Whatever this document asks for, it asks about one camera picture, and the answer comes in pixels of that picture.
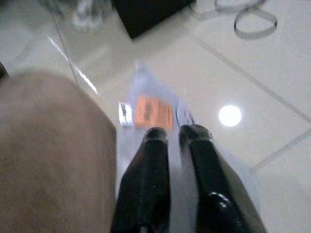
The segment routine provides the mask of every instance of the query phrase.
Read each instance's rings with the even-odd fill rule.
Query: tile grout line
[[[67,57],[67,60],[68,60],[68,63],[69,63],[70,69],[71,69],[71,71],[72,71],[72,74],[73,74],[74,80],[75,80],[76,84],[79,86],[78,81],[77,81],[77,77],[76,77],[76,75],[74,74],[74,71],[73,71],[73,67],[72,67],[71,60],[70,60],[70,58],[69,58],[69,56],[68,56],[68,53],[67,53],[67,50],[66,50],[66,48],[65,48],[65,45],[64,45],[64,42],[63,42],[62,35],[60,34],[60,31],[59,31],[59,29],[58,29],[58,26],[57,26],[56,20],[55,20],[54,15],[53,15],[53,13],[52,13],[52,11],[51,11],[51,9],[50,9],[50,8],[49,8],[49,10],[50,10],[50,15],[51,15],[51,17],[52,17],[52,19],[53,19],[53,22],[54,22],[54,26],[55,26],[55,28],[56,28],[56,30],[57,30],[57,33],[58,33],[58,36],[59,36],[60,42],[62,43],[62,46],[63,46],[63,48],[64,48],[64,53],[65,53],[65,55],[66,55],[66,57]]]
[[[295,145],[297,145],[299,142],[303,141],[304,139],[306,139],[307,137],[309,137],[311,135],[311,129],[308,129],[307,131],[305,131],[303,134],[299,135],[298,137],[296,137],[294,140],[292,140],[291,142],[287,143],[285,146],[281,147],[280,149],[278,149],[277,151],[275,151],[274,153],[270,154],[267,158],[263,159],[261,162],[259,162],[257,165],[253,166],[252,168],[250,168],[250,172],[251,173],[256,173],[257,171],[259,171],[261,168],[263,168],[265,165],[267,165],[268,163],[270,163],[271,161],[275,160],[276,158],[278,158],[279,156],[281,156],[283,153],[287,152],[288,150],[290,150],[291,148],[293,148]]]
[[[256,85],[257,87],[259,87],[261,90],[263,90],[264,92],[266,92],[268,95],[270,95],[272,98],[274,98],[275,100],[277,100],[278,102],[280,102],[282,105],[284,105],[285,107],[289,108],[290,110],[292,110],[294,113],[296,113],[299,117],[301,117],[302,119],[304,119],[305,121],[307,121],[308,123],[311,123],[311,117],[309,117],[308,115],[306,115],[305,113],[301,112],[299,109],[297,109],[295,106],[293,106],[292,104],[290,104],[289,102],[287,102],[283,97],[281,97],[280,95],[278,95],[277,93],[275,93],[273,90],[271,90],[270,88],[268,88],[266,85],[264,85],[263,83],[261,83],[260,81],[258,81],[256,78],[254,78],[250,73],[248,73],[247,71],[245,71],[243,68],[239,67],[238,65],[236,65],[234,62],[232,62],[231,60],[229,60],[227,57],[225,57],[224,55],[222,55],[220,52],[218,52],[216,49],[214,49],[212,46],[210,46],[209,44],[207,44],[206,42],[204,42],[202,39],[200,39],[199,37],[197,37],[196,35],[192,34],[192,36],[194,37],[195,41],[204,49],[206,49],[208,52],[210,52],[211,54],[213,54],[214,56],[216,56],[219,60],[221,60],[222,62],[224,62],[225,64],[227,64],[227,66],[231,67],[232,69],[234,69],[236,72],[238,72],[239,74],[241,74],[243,77],[245,77],[248,81],[250,81],[252,84]]]

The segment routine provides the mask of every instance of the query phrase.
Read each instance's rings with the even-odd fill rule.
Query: tile floor
[[[212,0],[197,2],[198,11],[212,7]],[[238,38],[235,14],[198,21],[185,9],[133,42],[116,13],[98,33],[80,33],[70,19],[52,17],[36,0],[13,0],[0,8],[0,61],[11,74],[45,68],[66,75],[115,125],[134,62],[146,62],[183,98],[197,121],[249,165],[268,231],[308,233],[311,1],[268,0],[263,9],[278,18],[278,29],[266,38]],[[241,27],[265,23],[250,16]],[[242,113],[234,127],[218,119],[226,105]]]

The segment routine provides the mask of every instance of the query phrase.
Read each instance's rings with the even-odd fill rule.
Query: leg
[[[109,232],[115,128],[70,81],[0,83],[0,232]]]

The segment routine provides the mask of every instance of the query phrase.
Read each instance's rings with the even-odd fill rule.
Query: orange label
[[[135,126],[159,126],[173,129],[172,107],[161,100],[148,96],[139,96],[134,117]]]

